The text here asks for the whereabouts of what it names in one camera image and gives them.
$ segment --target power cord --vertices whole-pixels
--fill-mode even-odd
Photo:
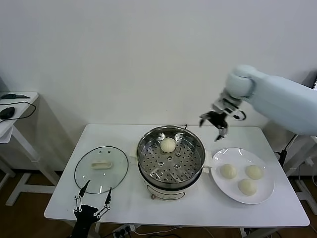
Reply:
[[[180,236],[178,236],[177,234],[169,234],[169,235],[150,235],[148,238],[151,237],[177,237],[177,238],[181,238]]]
[[[278,234],[278,236],[280,237],[280,238],[282,238],[282,236],[281,236],[281,234],[279,233],[279,232],[276,232],[277,234]]]
[[[131,231],[130,226],[125,227],[125,231],[129,234],[129,237],[132,238],[131,233],[130,233],[130,231]]]
[[[124,238],[125,237],[125,230],[124,229],[121,229],[120,230],[120,235]]]
[[[204,227],[204,229],[209,233],[209,235],[211,236],[211,238],[214,238],[214,236],[211,234],[211,232],[210,232],[206,227]]]
[[[278,161],[282,167],[284,166],[284,163],[285,163],[285,159],[287,156],[287,150],[289,148],[291,148],[291,146],[293,145],[293,143],[297,139],[297,137],[298,137],[298,135],[294,135],[281,152],[274,151],[274,153],[279,155]]]
[[[151,233],[143,233],[143,234],[140,234],[140,233],[137,233],[136,231],[134,231],[135,234],[139,235],[139,236],[145,236],[145,235],[152,235],[152,234],[157,234],[157,233],[164,233],[164,232],[170,232],[170,231],[173,231],[173,230],[176,230],[176,229],[179,229],[179,228],[183,228],[183,227],[175,227],[173,229],[170,229],[170,230],[167,230],[167,231],[160,231],[160,232],[151,232]]]
[[[316,229],[311,224],[309,224],[309,225],[314,230],[314,232],[317,233]]]
[[[110,234],[108,234],[108,235],[105,235],[104,237],[102,237],[102,238],[106,238],[106,237],[109,237],[109,236],[111,236],[111,235],[113,235],[113,234],[115,234],[116,232],[111,232]]]
[[[1,120],[0,123],[4,122],[4,121],[7,121],[7,120],[19,120],[19,119],[29,118],[36,111],[36,106],[34,104],[28,103],[28,102],[17,102],[17,103],[7,103],[7,104],[0,103],[0,105],[7,106],[7,105],[20,104],[20,103],[26,103],[26,104],[29,104],[30,106],[34,107],[33,111],[29,115],[27,115],[25,117],[4,119],[4,120]]]

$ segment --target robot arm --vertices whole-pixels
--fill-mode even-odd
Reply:
[[[237,115],[242,101],[295,134],[317,136],[317,92],[291,80],[271,76],[248,65],[233,69],[226,87],[213,103],[212,109],[201,115],[201,125],[209,120],[219,129],[219,137],[227,133],[226,117]]]

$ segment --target white wall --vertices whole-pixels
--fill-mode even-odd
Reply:
[[[39,121],[58,124],[70,144],[87,123],[197,124],[237,64],[301,82],[317,63],[316,9],[315,0],[6,0],[0,76],[10,90],[38,91],[50,112]],[[235,124],[267,122],[243,108],[248,118]]]

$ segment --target metal rim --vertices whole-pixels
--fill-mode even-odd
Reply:
[[[199,179],[199,177],[200,177],[200,175],[202,174],[202,172],[203,172],[203,170],[200,170],[200,171],[198,172],[199,175],[195,178],[195,180],[193,180],[192,183],[190,183],[190,184],[188,184],[188,185],[186,185],[186,186],[184,186],[184,187],[180,187],[180,188],[162,188],[162,187],[158,187],[157,185],[151,183],[151,182],[144,176],[144,174],[142,174],[142,173],[140,173],[140,174],[142,175],[142,178],[143,178],[147,183],[149,183],[149,185],[151,185],[151,186],[153,186],[153,187],[155,187],[155,188],[158,188],[158,189],[160,189],[160,190],[165,190],[165,191],[171,191],[171,192],[173,192],[173,191],[180,191],[180,190],[184,190],[184,189],[189,188],[191,185],[193,185],[193,184]]]
[[[194,141],[197,141],[197,143],[198,143],[198,145],[197,145],[197,147],[199,147],[199,149],[198,149],[198,151],[197,151],[197,147],[195,146],[194,147],[194,149],[195,150],[191,150],[191,148],[190,147],[192,147],[193,145],[192,145],[192,141],[187,141],[186,140],[186,137],[185,138],[182,138],[182,137],[179,137],[178,138],[178,140],[177,139],[175,139],[176,141],[178,141],[179,142],[179,145],[180,145],[180,147],[178,147],[178,151],[175,151],[174,153],[175,154],[171,154],[171,160],[173,159],[174,160],[174,158],[176,158],[176,157],[178,157],[178,160],[180,160],[179,162],[182,162],[183,164],[186,164],[186,162],[187,162],[187,167],[185,167],[186,165],[181,165],[181,164],[179,164],[179,168],[183,168],[183,170],[184,170],[184,172],[185,172],[185,175],[184,175],[184,177],[183,178],[181,178],[180,176],[178,176],[178,174],[175,172],[175,175],[172,175],[172,174],[174,174],[174,173],[172,173],[171,174],[171,169],[172,169],[172,167],[167,167],[167,168],[165,168],[166,169],[166,172],[165,173],[170,173],[170,176],[169,177],[163,177],[163,178],[165,178],[165,179],[161,179],[160,178],[160,176],[164,176],[163,175],[163,172],[159,172],[160,173],[160,175],[157,175],[157,173],[156,173],[156,171],[159,171],[158,169],[160,169],[160,170],[162,170],[162,171],[165,171],[164,170],[164,168],[159,168],[158,167],[158,165],[156,164],[156,162],[158,162],[158,161],[160,161],[160,160],[162,160],[163,159],[163,157],[162,157],[162,154],[160,154],[161,153],[161,151],[160,151],[160,153],[159,153],[159,143],[160,143],[160,141],[159,140],[157,140],[157,141],[155,141],[155,142],[153,142],[153,140],[149,140],[148,142],[147,142],[147,139],[148,139],[148,137],[150,137],[151,136],[151,134],[152,133],[155,133],[155,132],[158,132],[158,133],[160,133],[160,131],[164,131],[164,130],[169,130],[169,129],[171,129],[171,130],[176,130],[176,131],[179,131],[179,133],[183,133],[183,132],[185,132],[185,133],[187,133],[191,138],[193,138],[194,139]],[[159,127],[156,127],[156,128],[153,128],[153,129],[151,129],[149,132],[147,132],[147,133],[145,133],[144,135],[143,135],[143,137],[140,139],[140,141],[139,141],[139,143],[138,143],[138,147],[137,147],[137,158],[138,158],[138,165],[139,165],[139,170],[140,170],[140,172],[141,172],[141,174],[142,174],[142,176],[144,177],[144,176],[151,176],[151,178],[153,179],[153,180],[155,180],[155,181],[158,181],[163,187],[164,187],[164,184],[166,184],[167,186],[169,186],[169,185],[171,185],[171,184],[176,184],[176,186],[177,186],[177,184],[179,184],[180,186],[181,186],[181,184],[182,183],[186,183],[186,182],[190,182],[190,180],[192,179],[192,180],[196,180],[196,178],[194,178],[194,177],[199,177],[200,176],[200,173],[201,173],[201,170],[202,170],[202,168],[203,168],[203,165],[204,165],[204,162],[205,162],[205,148],[204,148],[204,145],[203,145],[203,143],[201,142],[201,140],[194,134],[194,133],[192,133],[191,131],[189,131],[189,130],[187,130],[187,129],[184,129],[184,128],[181,128],[181,127],[178,127],[178,126],[173,126],[173,125],[167,125],[167,126],[159,126]]]
[[[126,154],[125,154],[122,150],[120,150],[119,148],[117,148],[117,147],[115,147],[115,146],[100,146],[100,147],[97,147],[97,148],[95,148],[95,149],[92,149],[91,151],[87,152],[83,157],[81,157],[81,159],[78,161],[78,163],[77,163],[77,165],[76,165],[76,167],[75,167],[74,180],[75,180],[75,183],[76,183],[76,185],[77,185],[77,187],[78,187],[79,189],[81,189],[81,187],[78,185],[78,183],[77,183],[77,181],[76,181],[76,170],[77,170],[77,167],[78,167],[79,163],[80,163],[80,162],[82,161],[82,159],[83,159],[86,155],[88,155],[90,152],[92,152],[92,151],[94,151],[94,150],[97,150],[97,149],[100,149],[100,148],[115,148],[115,149],[118,149],[119,151],[121,151],[121,152],[124,154],[124,156],[125,156],[125,158],[126,158],[126,160],[127,160],[127,171],[125,172],[123,178],[120,180],[120,182],[118,183],[118,185],[115,186],[115,187],[113,187],[112,189],[115,189],[116,187],[118,187],[119,184],[121,184],[121,182],[124,180],[125,176],[127,175],[128,170],[129,170],[129,160],[128,160],[128,157],[126,156]],[[103,193],[105,193],[105,192],[108,192],[109,190],[104,191],[104,192],[99,192],[99,193],[91,193],[91,192],[87,192],[87,191],[86,191],[85,193],[88,193],[88,194],[103,194]]]

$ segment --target power strip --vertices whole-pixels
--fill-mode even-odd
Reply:
[[[126,227],[130,227],[130,233],[134,232],[138,227],[140,227],[141,225],[130,225],[130,224],[125,224],[125,225],[122,225],[121,227],[118,227],[117,229],[113,230],[113,237],[115,237],[115,232],[120,232],[122,229],[124,229],[124,235],[126,237],[128,237],[128,232],[125,231],[125,228]]]

